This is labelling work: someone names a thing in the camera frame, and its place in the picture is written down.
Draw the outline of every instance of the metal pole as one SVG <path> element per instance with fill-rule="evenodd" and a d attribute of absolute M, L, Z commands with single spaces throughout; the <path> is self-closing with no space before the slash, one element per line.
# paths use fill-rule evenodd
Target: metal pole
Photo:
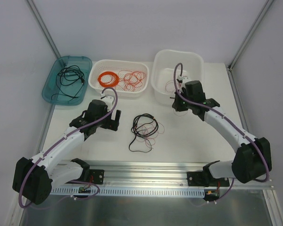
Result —
<path fill-rule="evenodd" d="M 33 13 L 38 25 L 40 26 L 42 33 L 44 34 L 48 44 L 50 45 L 50 48 L 52 50 L 52 52 L 54 53 L 54 55 L 56 56 L 56 58 L 60 58 L 61 55 L 58 51 L 58 48 L 56 46 L 56 44 L 54 43 L 41 15 L 40 12 L 38 11 L 38 8 L 36 7 L 35 3 L 33 0 L 25 0 L 27 5 L 29 6 L 29 9 L 31 10 L 31 12 Z"/>
<path fill-rule="evenodd" d="M 242 108 L 242 103 L 241 103 L 241 99 L 240 99 L 240 96 L 239 96 L 239 92 L 238 92 L 237 86 L 235 84 L 235 80 L 233 78 L 233 74 L 229 70 L 229 68 L 227 68 L 227 74 L 228 74 L 228 78 L 230 80 L 230 84 L 231 84 L 231 87 L 232 87 L 234 99 L 235 99 L 235 102 L 236 102 L 236 105 L 237 105 L 238 114 L 239 114 L 239 117 L 240 117 L 242 128 L 244 128 L 246 131 L 250 132 L 249 127 L 247 125 L 247 121 L 245 119 L 245 115 L 244 115 L 244 111 L 243 111 L 243 108 Z"/>
<path fill-rule="evenodd" d="M 254 32 L 258 29 L 259 25 L 261 24 L 261 21 L 265 17 L 266 13 L 270 10 L 270 8 L 271 8 L 271 6 L 272 6 L 272 4 L 274 2 L 275 2 L 275 0 L 267 0 L 265 2 L 263 8 L 261 9 L 261 11 L 259 12 L 257 18 L 255 19 L 255 22 L 252 24 L 249 32 L 245 36 L 242 44 L 240 45 L 240 47 L 239 47 L 239 49 L 238 49 L 234 59 L 230 63 L 230 65 L 229 65 L 230 71 L 235 67 L 239 57 L 241 56 L 241 54 L 243 53 L 243 51 L 247 47 L 247 44 L 249 43 L 250 39 L 253 37 Z"/>

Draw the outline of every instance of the wire bundle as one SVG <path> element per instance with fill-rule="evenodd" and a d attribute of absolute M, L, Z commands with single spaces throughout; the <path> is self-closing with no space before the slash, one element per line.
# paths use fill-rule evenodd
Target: wire bundle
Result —
<path fill-rule="evenodd" d="M 131 91 L 135 92 L 135 90 L 139 87 L 142 87 L 142 80 L 146 77 L 146 73 L 144 72 L 132 72 L 128 71 L 128 73 L 125 74 L 123 79 L 121 81 L 124 82 L 124 91 Z"/>
<path fill-rule="evenodd" d="M 75 84 L 77 81 L 81 81 L 82 85 L 74 96 L 66 94 L 65 92 L 62 91 L 61 89 L 62 87 L 71 86 Z M 56 86 L 59 89 L 59 93 L 53 94 L 51 96 L 51 99 L 55 95 L 62 95 L 62 96 L 70 97 L 71 98 L 70 100 L 78 98 L 76 95 L 83 88 L 84 82 L 85 82 L 85 75 L 77 65 L 63 68 L 56 76 Z"/>
<path fill-rule="evenodd" d="M 110 76 L 110 81 L 107 81 L 107 82 L 102 81 L 102 77 L 104 77 L 105 75 Z M 98 81 L 99 81 L 99 83 L 102 87 L 105 87 L 105 88 L 115 87 L 119 83 L 119 76 L 117 74 L 115 74 L 114 72 L 104 72 L 104 73 L 99 75 Z"/>
<path fill-rule="evenodd" d="M 110 78 L 109 81 L 102 81 L 103 77 Z M 146 78 L 146 73 L 140 71 L 121 70 L 118 74 L 114 72 L 103 72 L 99 75 L 98 81 L 102 87 L 120 87 L 124 91 L 135 92 L 137 88 L 142 87 L 142 81 Z"/>
<path fill-rule="evenodd" d="M 165 91 L 167 93 L 175 93 L 174 81 L 170 80 L 166 83 Z"/>
<path fill-rule="evenodd" d="M 139 120 L 141 118 L 148 118 L 151 119 L 152 121 L 146 122 L 146 123 L 139 123 Z M 163 132 L 159 132 L 159 124 L 163 127 Z M 140 114 L 137 115 L 132 124 L 131 132 L 135 135 L 134 139 L 131 141 L 129 144 L 129 150 L 131 152 L 143 152 L 143 153 L 148 153 L 153 149 L 153 145 L 155 145 L 155 138 L 159 134 L 163 134 L 165 132 L 165 127 L 157 122 L 157 120 L 154 118 L 154 116 L 145 113 L 145 114 Z M 137 140 L 139 142 L 145 142 L 146 146 L 149 148 L 148 151 L 141 151 L 141 150 L 132 150 L 130 147 L 133 144 L 133 142 Z"/>
<path fill-rule="evenodd" d="M 212 194 L 214 192 L 217 192 L 217 194 L 219 195 L 220 194 L 220 186 L 221 186 L 220 181 L 218 181 L 217 189 L 215 191 L 208 191 L 207 194 Z"/>

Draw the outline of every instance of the white plastic bin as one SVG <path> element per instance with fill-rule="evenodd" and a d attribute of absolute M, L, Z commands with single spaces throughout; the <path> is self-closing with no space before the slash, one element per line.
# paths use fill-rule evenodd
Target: white plastic bin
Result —
<path fill-rule="evenodd" d="M 191 52 L 181 52 L 165 49 L 159 51 L 154 59 L 151 85 L 154 88 L 155 99 L 163 105 L 172 105 L 170 97 L 174 97 L 174 69 L 178 63 L 183 64 L 183 76 L 192 80 L 204 82 L 204 63 L 201 56 Z"/>
<path fill-rule="evenodd" d="M 98 81 L 98 77 L 103 72 L 114 72 L 120 78 L 123 78 L 126 73 L 129 71 L 135 72 L 139 71 L 145 73 L 145 77 L 142 80 L 141 86 L 136 88 L 134 91 L 126 91 L 122 88 L 124 84 L 122 82 L 119 83 L 114 89 L 117 91 L 118 96 L 120 97 L 139 97 L 142 95 L 144 90 L 146 89 L 149 81 L 149 68 L 139 62 L 130 62 L 130 61 L 121 61 L 121 60 L 100 60 L 94 64 L 90 71 L 88 83 L 89 85 L 94 88 L 98 93 L 101 93 L 104 87 L 102 87 Z M 107 90 L 106 93 L 114 94 L 113 91 Z"/>

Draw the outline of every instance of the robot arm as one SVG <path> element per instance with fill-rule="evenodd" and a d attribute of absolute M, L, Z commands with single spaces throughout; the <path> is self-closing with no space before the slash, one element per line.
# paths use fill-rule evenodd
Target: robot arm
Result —
<path fill-rule="evenodd" d="M 89 182 L 91 177 L 90 166 L 84 161 L 73 159 L 66 165 L 57 165 L 67 154 L 81 145 L 90 135 L 94 134 L 98 127 L 117 131 L 121 114 L 120 110 L 116 111 L 114 120 L 111 119 L 110 114 L 98 123 L 80 129 L 67 136 L 67 134 L 74 130 L 106 115 L 112 109 L 113 101 L 114 98 L 110 96 L 103 96 L 101 100 L 92 100 L 88 109 L 79 117 L 72 120 L 69 127 L 58 140 L 63 137 L 65 139 L 56 145 L 45 157 L 43 155 L 47 150 L 41 151 L 29 160 L 24 157 L 21 158 L 16 165 L 13 189 L 20 192 L 24 177 L 30 168 L 40 159 L 41 161 L 37 163 L 36 167 L 29 175 L 29 179 L 23 189 L 23 196 L 35 204 L 42 203 L 48 197 L 52 189 L 70 180 L 78 179 L 83 182 Z"/>
<path fill-rule="evenodd" d="M 177 77 L 177 81 L 181 85 L 180 94 L 195 104 L 187 103 L 175 93 L 172 107 L 180 112 L 191 109 L 193 114 L 216 129 L 236 153 L 233 161 L 215 161 L 204 166 L 201 176 L 199 177 L 198 174 L 197 177 L 193 177 L 193 180 L 198 180 L 197 184 L 208 186 L 210 181 L 218 178 L 237 178 L 240 182 L 247 183 L 264 175 L 266 168 L 250 140 L 260 149 L 268 170 L 271 170 L 270 144 L 267 139 L 264 137 L 258 139 L 244 129 L 229 123 L 224 116 L 217 114 L 216 111 L 222 115 L 225 115 L 225 112 L 217 101 L 212 98 L 206 99 L 200 81 L 192 81 L 181 75 Z"/>

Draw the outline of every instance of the black cable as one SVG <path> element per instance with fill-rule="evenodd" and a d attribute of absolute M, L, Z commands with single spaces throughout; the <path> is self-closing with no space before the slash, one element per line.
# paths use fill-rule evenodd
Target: black cable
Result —
<path fill-rule="evenodd" d="M 62 86 L 70 86 L 70 85 L 76 83 L 79 80 L 81 81 L 82 86 L 80 87 L 80 89 L 77 91 L 77 93 L 74 96 L 66 94 L 61 90 Z M 59 89 L 59 93 L 53 94 L 51 96 L 51 99 L 55 95 L 62 95 L 62 96 L 70 97 L 71 99 L 69 101 L 71 101 L 75 98 L 78 98 L 76 95 L 83 88 L 84 83 L 85 83 L 85 75 L 77 65 L 65 67 L 57 74 L 57 77 L 56 77 L 56 86 Z"/>
<path fill-rule="evenodd" d="M 137 127 L 138 126 L 138 122 L 139 120 L 142 118 L 142 117 L 145 117 L 145 118 L 149 118 L 149 119 L 152 119 L 151 122 L 147 122 L 147 123 L 144 123 L 142 124 L 141 126 Z M 141 129 L 144 125 L 148 125 L 148 124 L 152 124 L 152 123 L 155 123 L 155 126 L 154 128 L 150 131 L 150 132 L 147 132 L 147 133 L 142 133 L 143 131 L 148 131 L 149 129 Z M 148 137 L 154 135 L 156 132 L 158 132 L 158 122 L 156 121 L 156 119 L 154 118 L 154 116 L 148 114 L 148 113 L 145 113 L 145 114 L 140 114 L 140 115 L 137 115 L 134 119 L 133 119 L 133 125 L 132 125 L 132 128 L 131 128 L 131 132 L 135 135 L 133 141 L 131 141 L 131 143 L 129 144 L 129 150 L 131 152 L 143 152 L 143 153 L 148 153 L 152 150 L 152 144 L 151 142 L 148 140 Z M 130 149 L 130 146 L 133 144 L 133 142 L 136 140 L 137 137 L 140 137 L 142 139 L 144 139 L 146 142 L 148 141 L 148 143 L 150 144 L 151 148 L 150 150 L 148 151 L 140 151 L 140 150 L 131 150 Z"/>

